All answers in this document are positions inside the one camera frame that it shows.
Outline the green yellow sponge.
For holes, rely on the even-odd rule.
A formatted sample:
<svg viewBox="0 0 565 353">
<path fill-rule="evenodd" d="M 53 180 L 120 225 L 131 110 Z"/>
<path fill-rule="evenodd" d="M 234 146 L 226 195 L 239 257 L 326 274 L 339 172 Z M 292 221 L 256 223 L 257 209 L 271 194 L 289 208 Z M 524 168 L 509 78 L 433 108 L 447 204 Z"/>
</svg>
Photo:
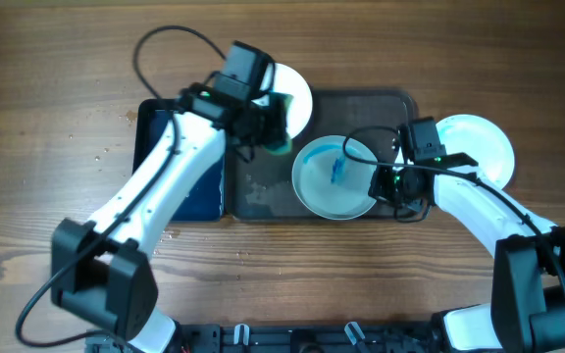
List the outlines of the green yellow sponge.
<svg viewBox="0 0 565 353">
<path fill-rule="evenodd" d="M 283 93 L 272 93 L 266 115 L 266 136 L 263 147 L 274 155 L 290 150 L 291 137 L 287 132 L 288 108 L 292 97 Z"/>
</svg>

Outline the white plate top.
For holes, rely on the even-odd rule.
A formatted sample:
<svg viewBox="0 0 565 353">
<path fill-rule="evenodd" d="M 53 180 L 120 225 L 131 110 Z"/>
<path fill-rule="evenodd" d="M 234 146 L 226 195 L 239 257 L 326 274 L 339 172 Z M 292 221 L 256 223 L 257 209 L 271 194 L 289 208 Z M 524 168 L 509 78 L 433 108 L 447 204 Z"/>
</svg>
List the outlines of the white plate top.
<svg viewBox="0 0 565 353">
<path fill-rule="evenodd" d="M 260 90 L 265 94 L 253 103 L 264 115 L 265 142 L 292 139 L 306 128 L 313 111 L 313 98 L 299 72 L 284 64 L 269 64 Z"/>
</svg>

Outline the white plate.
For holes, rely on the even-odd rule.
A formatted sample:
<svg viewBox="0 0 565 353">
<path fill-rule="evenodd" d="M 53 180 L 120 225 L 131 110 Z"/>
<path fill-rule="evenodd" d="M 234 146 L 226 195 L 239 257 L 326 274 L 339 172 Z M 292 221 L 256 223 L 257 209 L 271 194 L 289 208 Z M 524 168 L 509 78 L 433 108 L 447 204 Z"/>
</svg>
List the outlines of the white plate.
<svg viewBox="0 0 565 353">
<path fill-rule="evenodd" d="M 515 155 L 509 138 L 497 125 L 468 114 L 453 115 L 436 124 L 446 155 L 405 162 L 400 146 L 397 171 L 412 168 L 426 172 L 437 194 L 480 189 L 484 184 L 497 190 L 507 186 L 514 174 Z"/>
<path fill-rule="evenodd" d="M 264 115 L 265 142 L 292 139 L 306 128 L 313 111 L 313 98 L 299 72 L 284 64 L 269 64 L 260 90 L 265 94 L 253 103 Z"/>
</svg>

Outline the pale blue plate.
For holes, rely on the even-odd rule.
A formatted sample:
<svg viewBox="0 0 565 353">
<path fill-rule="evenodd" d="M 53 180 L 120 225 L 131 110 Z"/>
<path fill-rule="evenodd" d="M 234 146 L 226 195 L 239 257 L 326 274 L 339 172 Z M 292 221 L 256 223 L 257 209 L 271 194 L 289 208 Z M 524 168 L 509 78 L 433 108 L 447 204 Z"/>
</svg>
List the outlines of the pale blue plate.
<svg viewBox="0 0 565 353">
<path fill-rule="evenodd" d="M 366 214 L 376 200 L 368 195 L 376 156 L 361 142 L 341 135 L 319 137 L 296 155 L 293 189 L 307 209 L 329 220 Z"/>
</svg>

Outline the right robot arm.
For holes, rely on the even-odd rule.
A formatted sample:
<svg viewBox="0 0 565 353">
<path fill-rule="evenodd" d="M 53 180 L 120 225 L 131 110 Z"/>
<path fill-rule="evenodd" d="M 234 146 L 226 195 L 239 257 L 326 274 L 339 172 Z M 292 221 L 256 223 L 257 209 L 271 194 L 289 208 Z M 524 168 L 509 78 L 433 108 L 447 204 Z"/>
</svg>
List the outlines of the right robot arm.
<svg viewBox="0 0 565 353">
<path fill-rule="evenodd" d="M 487 180 L 465 153 L 379 163 L 374 195 L 439 207 L 489 247 L 489 303 L 443 314 L 451 348 L 548 352 L 565 348 L 565 227 L 541 218 Z"/>
</svg>

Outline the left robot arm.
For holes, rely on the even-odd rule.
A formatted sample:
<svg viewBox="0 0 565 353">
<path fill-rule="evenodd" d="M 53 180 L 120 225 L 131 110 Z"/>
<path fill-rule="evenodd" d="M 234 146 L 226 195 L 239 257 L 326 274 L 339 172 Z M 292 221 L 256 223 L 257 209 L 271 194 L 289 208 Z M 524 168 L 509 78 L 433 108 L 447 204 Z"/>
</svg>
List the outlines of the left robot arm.
<svg viewBox="0 0 565 353">
<path fill-rule="evenodd" d="M 312 110 L 308 90 L 184 89 L 169 107 L 163 137 L 125 186 L 85 223 L 64 219 L 56 227 L 52 303 L 139 352 L 180 351 L 180 324 L 157 308 L 150 266 L 165 226 L 228 147 L 282 149 Z"/>
</svg>

